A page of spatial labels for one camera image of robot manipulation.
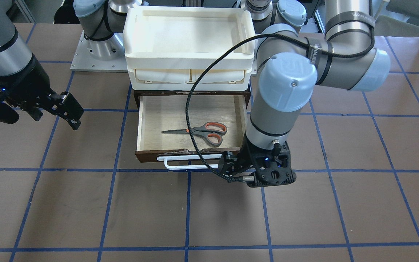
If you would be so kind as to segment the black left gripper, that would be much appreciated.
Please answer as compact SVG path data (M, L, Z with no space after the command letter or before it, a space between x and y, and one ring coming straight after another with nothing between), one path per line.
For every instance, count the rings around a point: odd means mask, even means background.
M275 143L273 149L266 150L243 139L238 154L224 151L218 163L219 172L230 178L251 168L255 171L249 176L235 180L246 182L249 187L263 187L291 184L297 178L291 169L291 153L286 142Z

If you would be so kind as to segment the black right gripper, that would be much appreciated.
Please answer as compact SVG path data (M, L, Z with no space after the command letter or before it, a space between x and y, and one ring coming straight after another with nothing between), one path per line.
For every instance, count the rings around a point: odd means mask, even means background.
M27 112L35 121L43 116L42 109L63 118L73 130L81 125L84 110L70 92L55 93L49 77L33 56L20 72L0 76L0 122L14 124L19 115L15 108Z

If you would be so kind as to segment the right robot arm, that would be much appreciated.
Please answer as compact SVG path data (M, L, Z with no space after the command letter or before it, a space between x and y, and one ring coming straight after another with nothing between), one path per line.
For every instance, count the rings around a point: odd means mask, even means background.
M109 40L123 31L125 15L141 0L75 0L75 15L83 26L86 40ZM84 110L75 97L65 91L56 94L39 61L19 35L0 1L0 122L14 124L26 111L39 121L42 110L63 118L77 130Z

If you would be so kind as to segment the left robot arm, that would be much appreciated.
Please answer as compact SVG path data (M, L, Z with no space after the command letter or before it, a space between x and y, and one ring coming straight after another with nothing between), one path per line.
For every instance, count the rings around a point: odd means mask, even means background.
M256 49L258 89L238 154L222 154L218 172L250 187L296 181L287 137L316 85L374 91L387 78L389 55L374 47L370 0L326 3L324 39L300 38L291 25L274 24Z

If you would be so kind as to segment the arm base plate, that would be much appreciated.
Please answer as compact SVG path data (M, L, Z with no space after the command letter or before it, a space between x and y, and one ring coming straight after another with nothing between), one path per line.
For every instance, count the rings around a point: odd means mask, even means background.
M127 72L123 35L115 33L108 40L93 41L86 40L82 32L70 69L84 72Z

